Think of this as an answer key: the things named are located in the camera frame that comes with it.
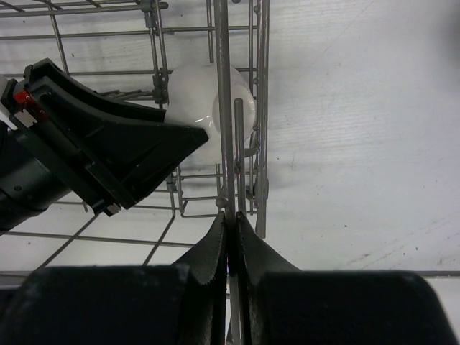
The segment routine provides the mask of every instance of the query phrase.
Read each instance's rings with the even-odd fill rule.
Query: gray rack
[[[169,177],[167,189],[156,190],[156,193],[168,193],[170,195],[169,206],[135,206],[137,208],[160,209],[171,211],[171,218],[165,227],[158,241],[137,241],[116,238],[97,238],[83,236],[81,233],[97,218],[93,217],[85,226],[79,229],[74,235],[57,234],[31,234],[27,232],[8,232],[7,236],[38,236],[46,238],[67,239],[66,243],[59,248],[41,267],[46,266],[56,256],[59,255],[73,241],[103,241],[130,244],[149,244],[152,251],[144,261],[146,265],[162,246],[172,247],[192,247],[193,244],[186,243],[167,243],[163,239],[169,228],[176,219],[176,213],[184,219],[215,217],[217,214],[189,214],[188,205],[195,201],[207,201],[216,203],[217,209],[224,209],[226,221],[232,229],[235,224],[235,211],[237,198],[237,208],[246,213],[246,204],[249,204],[250,215],[257,215],[256,232],[260,237],[265,238],[266,234],[266,210],[268,197],[267,179],[267,112],[268,112],[268,36],[269,36],[269,0],[248,0],[248,4],[237,4],[235,6],[248,7],[248,24],[244,26],[229,26],[228,4],[226,0],[206,0],[206,12],[203,4],[203,19],[206,13],[206,26],[202,27],[164,27],[162,23],[163,12],[167,13],[169,4],[159,0],[86,0],[74,2],[52,2],[51,0],[36,0],[31,4],[15,5],[12,1],[0,1],[0,18],[12,17],[37,17],[49,16],[54,34],[27,34],[20,36],[3,36],[1,41],[12,40],[56,40],[60,54],[63,70],[71,76],[84,75],[152,75],[152,90],[113,90],[104,92],[107,97],[114,97],[127,101],[131,100],[155,100],[160,108],[167,103],[168,75],[172,71],[167,66],[167,49],[165,46],[165,35],[174,32],[207,32],[208,33],[208,56],[209,62],[214,62],[218,68],[218,97],[221,113],[221,143],[222,143],[222,164],[215,166],[213,174],[186,175],[180,167]],[[85,32],[61,34],[56,16],[72,14],[97,14],[104,12],[139,12],[139,19],[145,18],[146,29],[137,31],[113,31],[113,32]],[[243,137],[243,110],[242,100],[235,100],[235,114],[231,113],[231,94],[230,94],[230,55],[229,55],[229,32],[246,31],[248,34],[249,56],[248,65],[237,68],[240,72],[249,74],[249,88],[257,100],[256,124],[251,135],[248,147],[244,146]],[[152,47],[152,65],[145,70],[95,70],[90,72],[69,70],[66,59],[66,51],[63,47],[63,40],[70,40],[76,37],[115,37],[127,35],[144,35],[148,38]],[[6,77],[22,77],[21,73],[6,73]],[[232,129],[232,118],[234,116],[235,129]],[[234,158],[233,138],[235,138]],[[209,179],[216,181],[216,195],[193,196],[184,194],[184,185],[192,179]],[[175,194],[178,198],[178,206],[175,205]],[[81,204],[78,202],[65,202],[64,204]],[[8,279],[22,279],[26,272],[4,272],[3,276]],[[232,324],[234,343],[239,343],[239,315],[236,278],[230,277],[230,289],[232,296]]]

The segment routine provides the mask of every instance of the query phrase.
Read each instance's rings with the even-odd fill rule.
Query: dishwasher rack
[[[74,1],[74,2],[51,2],[50,0],[36,0],[31,4],[25,5],[14,5],[12,1],[0,1],[0,20],[1,18],[11,17],[36,17],[36,16],[49,16],[51,20],[52,29],[54,34],[26,34],[20,36],[3,36],[0,37],[1,41],[11,40],[56,40],[57,48],[60,54],[61,63],[63,70],[71,76],[97,76],[97,75],[152,75],[153,89],[152,90],[128,90],[120,91],[113,90],[103,92],[101,94],[107,97],[114,97],[119,100],[133,101],[133,100],[155,100],[160,108],[163,108],[167,104],[167,81],[168,75],[172,72],[167,67],[167,49],[165,46],[165,35],[172,34],[175,32],[207,32],[208,34],[208,61],[214,63],[214,55],[216,51],[217,57],[223,57],[222,61],[217,61],[218,77],[221,81],[219,83],[219,95],[225,93],[226,100],[222,103],[230,109],[229,100],[229,83],[222,81],[224,77],[225,69],[229,66],[229,51],[228,47],[224,47],[223,37],[226,38],[226,45],[228,45],[229,31],[247,31],[248,32],[248,66],[237,68],[240,72],[246,72],[249,74],[249,88],[254,95],[254,99],[257,100],[257,118],[254,126],[254,132],[251,135],[250,145],[244,150],[244,156],[246,157],[249,168],[246,174],[239,173],[239,167],[244,167],[244,160],[242,162],[236,162],[236,174],[239,177],[244,175],[248,176],[248,187],[240,185],[239,194],[246,196],[249,202],[249,214],[257,215],[256,231],[262,237],[265,238],[266,232],[266,209],[267,209],[267,194],[268,194],[268,181],[267,181],[267,51],[268,51],[268,1],[267,0],[249,0],[248,2],[248,25],[242,26],[229,26],[228,14],[222,13],[222,3],[225,1],[215,1],[214,4],[211,0],[203,0],[206,2],[206,26],[202,27],[163,27],[162,15],[163,12],[167,13],[169,4],[165,1],[159,0],[86,0],[86,1]],[[245,4],[238,4],[236,6],[246,6]],[[85,32],[75,34],[61,34],[56,16],[60,15],[72,15],[72,14],[95,14],[103,12],[125,12],[125,11],[137,11],[139,12],[139,19],[142,20],[142,12],[144,13],[146,21],[146,30],[137,31],[112,31],[112,32]],[[84,38],[84,37],[115,37],[115,36],[127,36],[127,35],[143,35],[148,36],[151,47],[152,47],[152,68],[146,68],[145,70],[95,70],[89,72],[72,71],[69,70],[68,62],[66,59],[66,51],[63,46],[63,40],[71,40],[73,38]],[[18,78],[22,77],[21,73],[5,73],[6,77]],[[224,109],[224,119],[222,125],[222,133],[226,133],[227,126],[231,126],[232,114]],[[239,120],[236,119],[236,127],[238,127]],[[214,174],[193,174],[184,175],[180,167],[177,168],[176,172],[171,176],[171,182],[173,183],[173,193],[177,193],[179,205],[176,208],[174,199],[171,198],[171,204],[168,207],[162,206],[137,206],[143,208],[153,209],[169,209],[173,212],[179,211],[180,216],[185,219],[193,218],[205,218],[214,217],[216,214],[187,214],[187,206],[195,201],[214,201],[217,200],[218,208],[223,208],[226,201],[223,201],[223,193],[227,192],[227,197],[231,202],[234,195],[233,184],[226,184],[227,180],[234,179],[234,165],[233,157],[231,157],[232,148],[229,146],[227,140],[226,147],[222,147],[222,155],[224,159],[224,168],[222,165],[217,164],[215,167],[216,173]],[[244,147],[244,141],[236,141],[236,146]],[[216,195],[210,196],[193,196],[184,195],[183,187],[190,179],[216,179]],[[156,193],[168,193],[167,190],[157,190]],[[172,225],[174,218],[171,219],[170,224],[167,225],[169,228]]]
[[[112,90],[101,92],[104,96],[113,97],[125,101],[151,100],[155,101],[158,107],[163,109],[167,106],[167,82],[168,76],[172,72],[167,64],[167,47],[165,35],[175,32],[207,32],[208,38],[208,61],[216,63],[218,70],[218,98],[221,113],[221,143],[222,143],[222,164],[215,166],[215,173],[211,174],[188,174],[186,175],[179,166],[166,180],[166,189],[156,190],[154,193],[168,193],[170,204],[168,206],[134,206],[136,208],[156,209],[171,211],[171,218],[163,230],[158,241],[138,241],[115,238],[92,238],[82,236],[84,229],[93,222],[94,216],[83,228],[72,236],[58,234],[36,234],[27,232],[6,232],[9,236],[36,236],[47,238],[66,239],[66,243],[61,246],[51,257],[49,257],[41,267],[49,264],[56,256],[61,253],[71,242],[75,240],[83,241],[105,241],[131,244],[150,244],[153,246],[148,257],[144,261],[146,265],[156,252],[159,246],[172,247],[192,247],[193,244],[168,243],[163,241],[169,228],[176,219],[176,212],[184,219],[213,218],[217,211],[224,209],[226,222],[231,229],[235,224],[235,212],[237,197],[237,208],[246,213],[246,205],[249,204],[250,215],[256,215],[256,232],[265,238],[266,234],[266,215],[268,198],[268,179],[267,179],[267,113],[268,113],[268,42],[269,42],[269,0],[247,0],[247,4],[241,4],[241,0],[234,0],[235,5],[247,6],[248,16],[247,25],[229,26],[227,0],[203,0],[203,23],[206,13],[206,25],[202,27],[165,27],[162,16],[167,15],[169,5],[166,1],[160,0],[85,0],[54,2],[51,0],[35,0],[30,4],[14,4],[12,0],[0,1],[0,20],[12,17],[37,17],[47,16],[50,18],[54,34],[25,34],[17,36],[3,36],[1,41],[12,40],[55,40],[60,55],[60,62],[63,70],[71,76],[98,76],[98,75],[151,75],[153,87],[149,90]],[[61,34],[56,20],[56,16],[73,14],[97,14],[106,12],[139,12],[139,20],[145,20],[146,29],[137,31],[110,31],[110,32],[85,32]],[[243,135],[243,108],[242,100],[235,100],[235,114],[231,113],[231,92],[230,92],[230,47],[229,32],[247,32],[247,47],[249,56],[247,66],[238,66],[237,70],[249,74],[249,89],[256,100],[256,122],[254,131],[251,135],[248,147],[244,146]],[[142,70],[95,70],[95,71],[76,71],[68,67],[68,53],[63,46],[63,40],[85,37],[117,37],[117,36],[145,36],[146,42],[149,40],[152,51],[152,62]],[[21,73],[6,73],[0,71],[6,77],[22,77]],[[232,119],[234,116],[235,130],[232,129]],[[209,196],[194,196],[184,194],[184,187],[189,180],[195,179],[215,179],[216,194]],[[213,214],[189,214],[188,206],[197,201],[215,201],[217,209]],[[64,204],[82,204],[88,212],[87,205],[81,202],[60,201]],[[26,272],[18,272],[17,277],[24,277]],[[235,340],[239,337],[239,317],[238,317],[238,296],[237,281],[235,277],[230,277],[231,298],[231,319],[233,335]]]

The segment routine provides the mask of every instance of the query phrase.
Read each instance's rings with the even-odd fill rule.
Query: white floor
[[[206,25],[203,4],[171,3],[165,26]],[[246,5],[229,4],[231,24],[245,23]],[[458,270],[458,1],[272,0],[270,19],[267,243],[306,270]],[[57,20],[61,33],[144,29],[134,12]],[[0,19],[0,35],[31,32],[52,34],[49,17]],[[151,68],[147,37],[63,44],[70,70]],[[166,46],[170,68],[207,61],[205,33],[167,35]],[[247,37],[233,34],[231,51],[232,64],[245,67]],[[45,57],[59,63],[55,41],[2,42],[0,73]],[[100,91],[151,88],[149,75],[79,79]],[[155,241],[169,216],[101,216],[82,235]],[[72,235],[90,218],[80,206],[52,206],[16,231]],[[178,218],[166,240],[195,243],[210,223]],[[64,242],[3,236],[0,270],[33,270]],[[51,264],[134,265],[151,248],[77,240]],[[183,252],[160,247],[151,263]],[[460,331],[460,280],[430,282]]]

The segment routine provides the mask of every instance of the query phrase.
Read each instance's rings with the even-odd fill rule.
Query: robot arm
[[[128,209],[208,140],[203,129],[166,124],[164,110],[98,95],[48,59],[0,92],[1,230],[71,190],[95,213]]]

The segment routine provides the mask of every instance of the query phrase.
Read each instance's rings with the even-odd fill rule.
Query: white bowl
[[[234,129],[234,99],[243,99],[244,138],[247,139],[254,126],[256,109],[251,91],[239,72],[231,68],[231,106]],[[185,124],[206,130],[208,142],[197,149],[193,156],[204,164],[220,163],[221,121],[219,112],[219,92],[217,68],[211,65],[185,65],[172,72],[168,83],[169,105],[165,122]]]

